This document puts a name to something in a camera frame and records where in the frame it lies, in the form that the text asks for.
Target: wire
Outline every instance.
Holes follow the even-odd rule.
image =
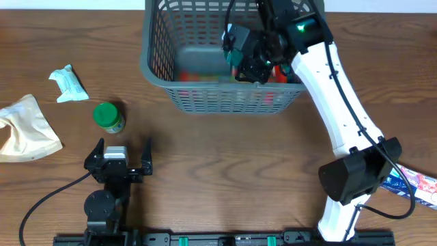
[[[27,212],[27,214],[25,215],[25,217],[24,217],[23,220],[21,221],[21,224],[20,224],[20,230],[18,231],[18,237],[19,237],[19,239],[20,239],[20,244],[21,244],[21,246],[26,246],[26,244],[25,244],[25,240],[24,240],[24,236],[23,236],[23,232],[24,232],[24,230],[25,230],[26,221],[28,220],[28,218],[30,217],[30,215],[34,212],[34,210],[35,210],[39,205],[41,205],[41,203],[45,202],[48,198],[50,198],[50,197],[56,195],[57,193],[59,193],[59,192],[65,190],[65,189],[67,189],[67,188],[72,187],[73,185],[79,183],[80,181],[82,181],[82,180],[88,178],[88,176],[90,176],[90,175],[91,175],[91,173],[89,172],[89,173],[85,174],[84,176],[82,176],[81,178],[79,178],[78,180],[73,181],[73,182],[71,182],[70,184],[67,184],[66,186],[63,186],[63,187],[57,189],[56,191],[54,191],[54,192],[52,192],[52,193],[46,195],[46,196],[43,197],[41,200],[39,200],[37,203],[35,203],[35,205],[33,205],[33,207],[32,207],[31,209],[29,209],[29,211]]]
[[[356,116],[352,106],[350,105],[348,98],[344,94],[343,88],[341,88],[339,79],[337,77],[337,72],[334,69],[333,59],[332,59],[332,57],[330,55],[330,49],[329,49],[329,43],[328,42],[325,42],[325,49],[326,49],[326,56],[328,58],[328,64],[329,64],[330,72],[332,74],[332,78],[334,79],[335,85],[337,86],[337,88],[338,88],[338,90],[340,92],[340,95],[341,95],[344,103],[346,104],[346,107],[348,108],[352,118],[354,118],[354,121],[356,122],[356,125],[360,129],[360,132],[372,144],[372,146],[375,147],[375,149],[381,154],[381,156],[384,157],[384,159],[388,163],[390,163],[390,165],[396,170],[396,172],[399,174],[401,179],[405,182],[405,185],[407,186],[407,189],[408,189],[408,193],[410,194],[410,208],[403,215],[389,215],[387,213],[381,212],[381,211],[379,211],[379,210],[377,210],[375,208],[372,208],[370,206],[366,206],[364,204],[359,204],[357,206],[359,208],[365,208],[367,210],[370,210],[371,212],[374,212],[374,213],[376,213],[378,215],[381,215],[383,217],[386,217],[388,219],[405,219],[406,217],[410,216],[413,213],[414,208],[416,206],[416,201],[415,201],[415,198],[414,198],[414,193],[413,193],[412,188],[411,188],[411,184],[408,182],[408,180],[405,177],[404,173],[395,164],[395,162],[391,159],[391,157],[388,155],[388,153],[386,153],[385,151],[381,150],[381,148],[377,145],[377,143],[369,136],[369,134],[366,131],[366,128],[361,124],[360,120],[358,119],[358,116]]]
[[[225,51],[230,51],[229,45],[231,43],[231,39],[229,38],[229,33],[227,31],[227,25],[229,24],[229,15],[231,14],[232,6],[234,5],[235,0],[231,0],[229,5],[227,6],[226,15],[225,15],[225,36],[223,37],[223,49]]]
[[[354,225],[355,217],[358,214],[358,211],[361,211],[361,208],[359,206],[355,206],[354,214],[352,215],[352,219],[349,221],[348,229],[346,229],[346,233],[344,234],[343,241],[346,241],[348,239],[350,230],[352,229],[352,225]]]

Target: white packet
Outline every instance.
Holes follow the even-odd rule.
[[[56,100],[58,103],[67,102],[69,100],[89,99],[87,92],[85,92],[76,75],[74,75],[70,64],[64,69],[53,71],[48,79],[56,80],[61,89],[62,95]]]

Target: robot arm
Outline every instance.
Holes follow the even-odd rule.
[[[289,0],[256,2],[264,31],[232,25],[223,40],[229,65],[245,76],[244,81],[258,83],[267,82],[274,66],[292,68],[306,85],[338,158],[319,169],[328,199],[318,229],[326,241],[348,240],[354,236],[360,207],[394,165],[388,156],[390,162],[396,162],[401,146],[396,138],[385,140],[366,114],[341,66],[333,36],[312,0],[313,12],[304,16]]]
[[[338,72],[337,76],[348,100],[361,122],[367,127],[367,132],[374,141],[378,142],[378,138],[383,137],[381,131],[370,120],[356,97],[341,66],[337,47],[335,44],[331,44],[329,47],[333,54],[335,69]],[[347,156],[350,154],[350,150],[355,147],[358,150],[370,147],[369,141],[359,133],[358,126],[341,99],[333,78],[330,78],[331,73],[324,43],[309,47],[308,53],[304,55],[298,53],[292,62],[292,68],[307,87],[322,116],[335,156],[337,158]],[[323,238],[331,242],[343,241],[351,220],[354,220],[346,240],[352,238],[354,236],[353,228],[359,216],[359,211],[354,214],[355,207],[358,204],[364,204],[369,198],[370,195],[364,194],[344,206],[341,202],[336,202],[328,197],[324,215],[318,223],[318,229]]]

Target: green clip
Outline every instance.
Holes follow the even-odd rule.
[[[232,50],[231,52],[225,52],[226,62],[230,66],[239,66],[241,61],[243,60],[243,53],[237,50]]]
[[[267,246],[276,246],[276,237],[268,236],[267,237]]]
[[[179,246],[188,246],[188,238],[180,237],[179,238]]]

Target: green light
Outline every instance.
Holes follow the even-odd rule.
[[[305,25],[298,25],[298,30],[300,32],[304,32],[305,31]]]

